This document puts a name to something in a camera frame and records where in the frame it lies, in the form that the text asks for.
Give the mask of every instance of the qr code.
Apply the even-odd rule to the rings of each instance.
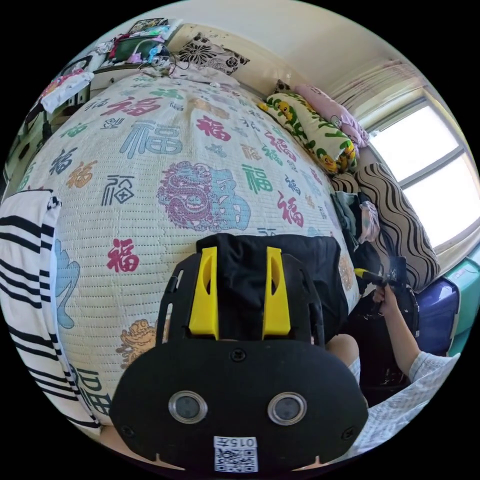
[[[215,471],[230,473],[258,472],[256,448],[216,448]]]

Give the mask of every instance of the yellow clip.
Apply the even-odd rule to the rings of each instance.
[[[285,283],[282,251],[266,248],[265,305],[263,308],[263,332],[265,336],[287,336],[290,333],[289,301]]]
[[[364,268],[354,268],[353,271],[355,272],[355,275],[360,278],[363,278],[364,273],[368,272],[368,270],[365,270]]]
[[[201,252],[188,328],[193,335],[214,336],[215,340],[219,339],[216,246],[204,248]]]

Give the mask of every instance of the knee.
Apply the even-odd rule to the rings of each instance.
[[[339,333],[334,336],[325,348],[333,355],[338,357],[347,367],[349,367],[359,357],[359,346],[357,341],[346,333]]]

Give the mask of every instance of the hand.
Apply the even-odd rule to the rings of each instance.
[[[388,284],[385,288],[377,286],[373,293],[373,301],[377,304],[381,303],[380,313],[383,316],[388,316],[399,309],[397,298]]]

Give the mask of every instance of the pink pillow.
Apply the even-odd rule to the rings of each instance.
[[[297,85],[293,91],[301,95],[323,119],[346,134],[357,153],[358,149],[368,146],[369,134],[344,106],[313,85]]]

